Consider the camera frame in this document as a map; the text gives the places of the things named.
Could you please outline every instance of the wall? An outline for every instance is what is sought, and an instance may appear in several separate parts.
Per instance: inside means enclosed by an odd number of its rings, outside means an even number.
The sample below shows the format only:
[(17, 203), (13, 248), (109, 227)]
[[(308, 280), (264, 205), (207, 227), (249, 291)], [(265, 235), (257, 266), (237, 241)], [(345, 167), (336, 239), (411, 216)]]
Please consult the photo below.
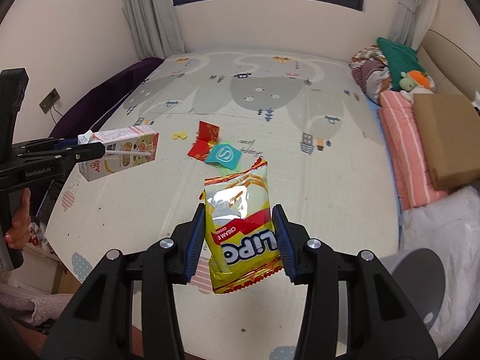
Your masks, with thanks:
[(455, 43), (480, 64), (480, 25), (464, 0), (440, 0), (431, 29)]
[(30, 81), (14, 141), (49, 135), (54, 122), (39, 103), (54, 87), (65, 113), (137, 61), (122, 0), (15, 0), (0, 25), (0, 70), (24, 67)]
[(398, 0), (365, 0), (364, 11), (313, 0), (209, 0), (176, 7), (188, 52), (266, 48), (349, 61), (388, 36)]
[(13, 278), (19, 287), (22, 283), (48, 294), (52, 287), (57, 270), (57, 263), (41, 257), (29, 248), (23, 250), (23, 265), (13, 271)]

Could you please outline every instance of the cardboard box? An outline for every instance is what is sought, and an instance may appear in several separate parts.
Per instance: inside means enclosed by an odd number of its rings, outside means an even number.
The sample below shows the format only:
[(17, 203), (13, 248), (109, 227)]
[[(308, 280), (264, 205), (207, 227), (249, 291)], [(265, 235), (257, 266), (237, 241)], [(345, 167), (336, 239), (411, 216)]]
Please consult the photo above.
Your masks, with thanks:
[(416, 94), (413, 110), (437, 191), (480, 179), (480, 117), (463, 95)]
[[(120, 172), (124, 169), (145, 164), (155, 159), (158, 133), (148, 126), (133, 126), (78, 136), (78, 144), (102, 142), (105, 150), (132, 152), (132, 154), (105, 154), (103, 158), (79, 164), (80, 173), (88, 180)], [(150, 152), (150, 156), (135, 155), (136, 152)]]

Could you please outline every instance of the orange plush toy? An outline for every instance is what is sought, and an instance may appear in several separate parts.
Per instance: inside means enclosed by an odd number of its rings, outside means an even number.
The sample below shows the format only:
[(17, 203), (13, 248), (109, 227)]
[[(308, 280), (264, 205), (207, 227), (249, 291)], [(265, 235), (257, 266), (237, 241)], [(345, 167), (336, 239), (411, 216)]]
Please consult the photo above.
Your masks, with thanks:
[(427, 73), (418, 70), (411, 70), (408, 73), (402, 72), (401, 75), (403, 78), (400, 80), (400, 87), (407, 92), (420, 87), (432, 90), (435, 86), (434, 81)]

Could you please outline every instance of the milk carton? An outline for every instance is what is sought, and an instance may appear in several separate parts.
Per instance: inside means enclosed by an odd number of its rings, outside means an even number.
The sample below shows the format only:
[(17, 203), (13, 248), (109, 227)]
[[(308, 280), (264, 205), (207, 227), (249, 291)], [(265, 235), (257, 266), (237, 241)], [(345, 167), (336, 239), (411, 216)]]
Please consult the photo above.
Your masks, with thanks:
[[(101, 159), (79, 163), (80, 173), (88, 181), (153, 161), (157, 153), (158, 132), (148, 126), (132, 126), (94, 133), (88, 131), (78, 136), (79, 145), (93, 142), (102, 142), (106, 154)], [(140, 152), (151, 154), (140, 155)]]

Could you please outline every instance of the wall outlet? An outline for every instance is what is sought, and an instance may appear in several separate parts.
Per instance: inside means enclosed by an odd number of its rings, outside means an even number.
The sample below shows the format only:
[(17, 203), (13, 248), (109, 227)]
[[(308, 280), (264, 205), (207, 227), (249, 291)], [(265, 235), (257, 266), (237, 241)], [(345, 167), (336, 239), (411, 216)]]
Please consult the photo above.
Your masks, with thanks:
[(40, 108), (42, 109), (43, 113), (46, 114), (48, 111), (50, 111), (50, 108), (57, 102), (57, 100), (59, 100), (59, 98), (59, 93), (55, 88), (53, 88), (52, 91), (46, 95), (46, 98), (40, 103)]

